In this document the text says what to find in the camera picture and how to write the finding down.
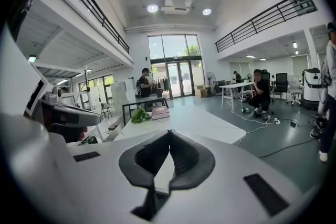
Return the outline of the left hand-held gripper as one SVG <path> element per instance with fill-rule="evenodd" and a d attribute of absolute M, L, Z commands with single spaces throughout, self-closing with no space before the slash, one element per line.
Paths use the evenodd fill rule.
<path fill-rule="evenodd" d="M 64 104 L 61 89 L 52 85 L 7 35 L 7 141 L 45 140 L 55 132 L 72 142 L 88 126 L 98 125 L 97 113 Z"/>

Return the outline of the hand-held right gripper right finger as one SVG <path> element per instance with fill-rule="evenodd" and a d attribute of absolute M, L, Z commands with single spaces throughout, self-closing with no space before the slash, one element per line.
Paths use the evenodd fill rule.
<path fill-rule="evenodd" d="M 291 223 L 311 199 L 235 145 L 174 131 L 170 154 L 175 177 L 155 223 Z"/>

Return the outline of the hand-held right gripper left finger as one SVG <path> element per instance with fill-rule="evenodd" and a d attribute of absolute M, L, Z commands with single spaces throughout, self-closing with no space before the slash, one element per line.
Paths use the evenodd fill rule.
<path fill-rule="evenodd" d="M 67 183 L 75 204 L 67 223 L 170 223 L 171 194 L 154 177 L 169 171 L 171 132 L 111 143 L 68 146 Z"/>

